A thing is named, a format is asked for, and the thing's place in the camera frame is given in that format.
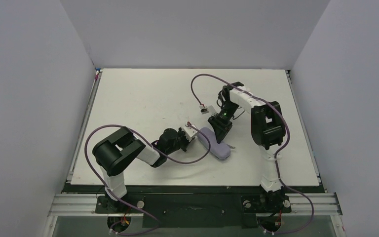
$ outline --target white table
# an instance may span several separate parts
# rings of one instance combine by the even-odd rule
[[[190,121],[198,128],[210,127],[210,114],[202,115],[190,90],[191,79],[200,73],[209,73],[227,80],[240,81],[258,97],[278,101],[290,128],[292,139],[281,153],[279,161],[283,181],[290,186],[319,185],[307,146],[297,108],[284,70],[233,69],[104,69],[77,156],[71,184],[101,184],[92,173],[84,157],[84,141],[95,128],[105,124],[121,124],[137,130],[149,141],[159,138],[164,129],[178,129]],[[195,93],[206,105],[215,105],[217,94],[224,84],[208,77],[194,82]],[[231,156],[219,161],[211,154],[202,161],[181,165],[168,160],[152,168],[134,160],[125,170],[126,185],[179,186],[258,186],[261,181],[259,148],[251,137],[250,115],[244,113],[233,121],[233,128],[225,142],[235,146]],[[97,132],[90,140],[88,154],[100,172],[91,151],[94,145],[116,128]],[[171,156],[182,161],[200,157],[206,149],[194,140],[186,153]]]

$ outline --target white wall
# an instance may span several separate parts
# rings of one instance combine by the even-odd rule
[[[291,76],[348,236],[379,236],[379,1],[331,0]]]
[[[61,0],[99,67],[290,69],[329,0]]]
[[[0,237],[41,235],[93,76],[58,0],[0,0]]]

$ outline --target bolt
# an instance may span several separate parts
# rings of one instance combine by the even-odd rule
[[[284,200],[284,207],[289,208],[290,207],[290,201]]]
[[[143,202],[143,201],[137,202],[137,208],[142,209],[144,206],[145,206],[145,202]]]
[[[249,208],[249,207],[251,207],[251,203],[250,203],[250,201],[245,200],[245,201],[243,202],[243,206],[244,206],[245,208]]]

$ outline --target glass panel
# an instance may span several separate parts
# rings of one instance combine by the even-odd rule
[[[307,216],[283,216],[280,231],[292,230],[303,225]],[[143,218],[133,218],[132,224],[124,233],[141,231]],[[59,217],[53,237],[113,237],[108,235],[106,217]],[[161,228],[144,236],[168,237],[258,237],[263,236],[260,228],[242,229],[240,227],[224,228]],[[300,232],[289,237],[335,237],[330,216],[316,216],[313,222]]]

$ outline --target cable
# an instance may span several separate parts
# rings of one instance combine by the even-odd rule
[[[201,132],[200,130],[198,130],[196,127],[194,127],[190,122],[187,122],[187,126],[191,127],[191,128],[194,129],[195,131],[199,132],[202,136],[205,137],[205,139],[206,139],[207,142],[208,142],[208,149],[207,149],[207,152],[206,152],[201,158],[196,159],[196,160],[193,160],[193,161],[190,161],[190,162],[178,161],[178,160],[175,160],[175,159],[169,157],[168,155],[166,155],[166,154],[164,154],[163,152],[159,151],[157,148],[153,147],[153,146],[150,144],[150,142],[149,142],[146,138],[144,138],[140,133],[138,133],[137,131],[135,131],[135,130],[133,130],[133,129],[130,129],[130,128],[129,128],[129,129],[130,129],[130,131],[131,131],[132,133],[134,133],[134,134],[136,134],[137,136],[139,136],[139,137],[140,137],[144,142],[146,142],[149,146],[152,146],[154,150],[156,150],[157,152],[159,152],[161,155],[167,157],[168,159],[170,159],[170,160],[172,160],[172,161],[174,161],[174,162],[176,162],[176,163],[179,163],[179,164],[192,164],[192,163],[196,163],[196,162],[202,160],[204,157],[206,157],[206,156],[208,155],[208,153],[210,152],[210,149],[211,149],[211,143],[210,143],[210,140],[208,139],[208,137],[207,137],[203,132]],[[136,206],[134,206],[134,205],[132,205],[132,204],[130,204],[130,203],[128,203],[128,202],[122,200],[122,199],[119,198],[118,196],[116,196],[116,195],[115,195],[115,194],[109,189],[108,184],[104,181],[104,179],[98,174],[98,172],[97,172],[97,171],[95,170],[95,168],[92,166],[91,161],[89,160],[89,156],[88,156],[88,144],[89,144],[89,140],[91,139],[91,137],[92,137],[97,131],[99,131],[99,130],[101,130],[101,129],[103,129],[103,128],[107,128],[107,127],[119,127],[119,128],[122,128],[122,127],[124,127],[124,126],[122,126],[122,125],[118,125],[118,124],[107,124],[107,125],[103,125],[103,126],[97,127],[95,130],[93,130],[93,131],[89,134],[88,138],[87,138],[86,141],[85,141],[85,147],[84,147],[84,149],[85,149],[85,159],[86,159],[86,162],[88,163],[88,165],[89,165],[89,167],[91,168],[92,172],[94,172],[94,174],[98,177],[98,179],[101,180],[102,184],[106,187],[107,192],[110,193],[111,196],[113,196],[115,199],[117,199],[117,200],[118,200],[119,202],[121,202],[122,204],[127,205],[127,206],[129,206],[129,207],[131,207],[131,208],[133,208],[133,209],[135,209],[135,210],[138,210],[138,211],[142,212],[143,214],[148,215],[149,217],[151,217],[152,219],[154,219],[155,221],[157,221],[157,222],[160,224],[160,221],[159,221],[156,217],[154,217],[152,214],[146,212],[145,210],[139,209],[138,207],[136,207]],[[120,221],[117,221],[117,222],[115,222],[114,224],[111,225],[111,227],[110,227],[110,231],[113,230],[114,227],[115,227],[117,224],[119,224],[119,223],[121,223],[121,218],[120,218]],[[140,234],[148,233],[148,232],[150,232],[150,231],[154,231],[154,230],[156,230],[157,228],[159,228],[159,225],[156,226],[156,227],[153,227],[153,228],[151,228],[151,229],[144,230],[144,231],[140,231],[140,232],[137,232],[137,233],[125,234],[125,233],[119,233],[119,232],[116,232],[116,231],[115,231],[115,233],[116,233],[116,234],[119,234],[119,235],[121,235],[121,236],[136,236],[136,235],[140,235]]]
[[[220,109],[222,108],[222,106],[219,105],[219,99],[216,100],[216,105],[219,106]]]
[[[234,115],[231,117],[232,120],[236,120],[237,118],[239,118],[240,116],[242,116],[242,114],[244,113],[245,111],[241,112],[237,117],[234,117]]]
[[[199,102],[199,104],[200,105],[202,105],[202,103],[201,103],[201,101],[199,100],[199,98],[196,96],[196,94],[194,93],[194,88],[193,88],[193,83],[194,83],[194,80],[195,79],[197,79],[198,77],[201,77],[201,76],[206,76],[206,77],[211,77],[211,78],[214,78],[214,79],[217,79],[217,80],[219,80],[219,81],[221,81],[221,82],[223,82],[223,83],[225,83],[225,84],[227,84],[227,85],[229,85],[229,86],[231,86],[231,87],[233,87],[233,89],[236,89],[236,90],[238,90],[238,91],[241,91],[241,92],[243,92],[243,93],[245,93],[245,94],[247,94],[247,95],[249,95],[249,96],[251,96],[252,98],[254,98],[254,99],[256,99],[256,100],[259,100],[259,101],[262,101],[262,102],[264,102],[266,105],[268,105],[280,118],[281,118],[281,121],[283,122],[283,124],[284,124],[284,126],[285,126],[285,129],[286,129],[286,131],[287,131],[287,140],[285,141],[285,143],[275,152],[275,154],[274,154],[274,158],[275,158],[275,166],[276,166],[276,168],[277,168],[277,174],[278,174],[278,179],[280,180],[280,182],[281,182],[281,184],[286,188],[286,189],[288,189],[288,190],[290,190],[290,191],[292,191],[292,192],[294,192],[294,193],[297,193],[297,194],[300,194],[300,195],[302,195],[303,197],[305,197],[309,202],[310,202],[310,205],[311,205],[311,216],[310,216],[310,219],[303,225],[303,226],[301,226],[301,227],[299,227],[299,228],[297,228],[297,229],[294,229],[294,230],[291,230],[291,231],[285,231],[285,232],[278,232],[278,233],[275,233],[275,234],[278,234],[278,235],[281,235],[281,234],[290,234],[290,233],[295,233],[295,232],[297,232],[297,231],[300,231],[300,230],[302,230],[302,229],[304,229],[306,226],[308,226],[310,223],[311,223],[311,221],[313,220],[313,217],[314,217],[314,206],[313,206],[313,202],[311,201],[311,199],[307,196],[307,195],[305,195],[304,193],[302,193],[302,192],[300,192],[300,191],[297,191],[297,190],[295,190],[295,189],[293,189],[293,188],[291,188],[291,187],[289,187],[289,186],[287,186],[283,181],[282,181],[282,179],[281,179],[281,173],[280,173],[280,169],[279,169],[279,165],[278,165],[278,160],[277,160],[277,155],[278,155],[278,153],[282,150],[282,149],[284,149],[287,145],[288,145],[288,143],[290,142],[290,138],[291,138],[291,136],[290,136],[290,130],[289,130],[289,128],[288,128],[288,125],[287,125],[287,122],[285,121],[285,119],[283,118],[283,116],[282,116],[282,114],[270,103],[270,102],[268,102],[268,101],[266,101],[266,100],[264,100],[264,99],[262,99],[262,98],[259,98],[259,97],[256,97],[256,96],[254,96],[253,94],[251,94],[251,93],[249,93],[249,92],[247,92],[247,91],[242,91],[240,88],[237,88],[237,86],[234,86],[234,85],[232,85],[232,84],[230,84],[229,82],[227,82],[227,81],[225,81],[225,80],[223,80],[223,79],[221,79],[220,77],[217,77],[217,76],[215,76],[215,75],[211,75],[211,74],[207,74],[207,73],[201,73],[201,74],[198,74],[198,75],[196,75],[196,76],[194,76],[194,78],[191,80],[191,92],[192,92],[192,94],[194,95],[194,97],[195,97],[195,99]]]
[[[279,214],[278,218],[275,220],[275,222],[277,222],[279,219],[281,219],[281,216],[282,216],[282,210],[280,211],[280,214]]]
[[[102,186],[102,187],[100,187],[99,189],[98,189],[98,191],[95,193],[95,198],[98,200],[98,193],[103,189],[103,188],[105,188],[105,186]]]
[[[127,218],[125,217],[125,215],[127,215],[127,213],[128,213],[130,210],[131,210],[131,207],[128,208],[128,210],[124,213],[124,216],[123,216],[123,221],[124,221],[126,224],[128,224],[128,225],[130,225],[130,223],[127,221]]]

